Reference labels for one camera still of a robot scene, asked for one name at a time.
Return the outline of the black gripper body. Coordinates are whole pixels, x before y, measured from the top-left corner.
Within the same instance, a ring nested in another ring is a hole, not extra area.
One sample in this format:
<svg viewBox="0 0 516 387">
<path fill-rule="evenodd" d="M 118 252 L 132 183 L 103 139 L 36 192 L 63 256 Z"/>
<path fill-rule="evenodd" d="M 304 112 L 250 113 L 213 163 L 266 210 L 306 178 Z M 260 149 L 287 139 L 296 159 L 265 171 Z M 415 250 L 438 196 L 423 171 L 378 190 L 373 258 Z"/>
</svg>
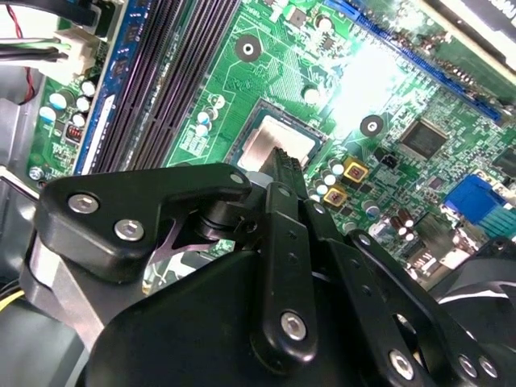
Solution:
<svg viewBox="0 0 516 387">
<path fill-rule="evenodd" d="M 256 266 L 232 253 L 124 310 L 98 337 L 83 385 L 383 385 L 336 287 L 317 277 L 317 355 L 287 376 L 270 372 L 250 341 Z"/>
</svg>

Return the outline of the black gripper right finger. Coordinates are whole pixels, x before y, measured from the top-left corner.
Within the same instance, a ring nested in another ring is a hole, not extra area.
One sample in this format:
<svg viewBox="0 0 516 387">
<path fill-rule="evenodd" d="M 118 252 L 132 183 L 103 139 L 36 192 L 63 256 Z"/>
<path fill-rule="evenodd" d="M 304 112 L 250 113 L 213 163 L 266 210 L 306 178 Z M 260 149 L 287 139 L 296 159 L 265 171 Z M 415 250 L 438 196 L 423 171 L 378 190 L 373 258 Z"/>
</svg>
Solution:
<svg viewBox="0 0 516 387">
<path fill-rule="evenodd" d="M 351 342 L 346 351 L 364 386 L 508 386 L 510 351 L 480 344 L 367 233 L 342 236 L 307 196 L 298 160 L 284 179 L 302 200 L 312 257 L 329 275 Z"/>
</svg>

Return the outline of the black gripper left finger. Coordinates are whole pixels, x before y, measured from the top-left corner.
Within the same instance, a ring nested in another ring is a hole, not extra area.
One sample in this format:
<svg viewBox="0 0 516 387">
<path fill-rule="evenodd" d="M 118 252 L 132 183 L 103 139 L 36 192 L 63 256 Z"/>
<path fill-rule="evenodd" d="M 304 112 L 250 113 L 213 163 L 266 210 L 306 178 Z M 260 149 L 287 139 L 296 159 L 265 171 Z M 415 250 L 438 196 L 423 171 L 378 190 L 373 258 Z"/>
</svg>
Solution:
<svg viewBox="0 0 516 387">
<path fill-rule="evenodd" d="M 299 218 L 307 198 L 302 167 L 279 148 L 256 173 L 230 164 L 66 177 L 49 183 L 35 214 L 40 246 L 73 268 L 75 293 L 51 285 L 86 347 L 141 298 L 146 267 L 221 239 L 235 249 L 202 270 L 220 285 L 225 264 L 258 269 L 250 326 L 259 357 L 298 366 L 318 346 L 310 248 Z"/>
</svg>

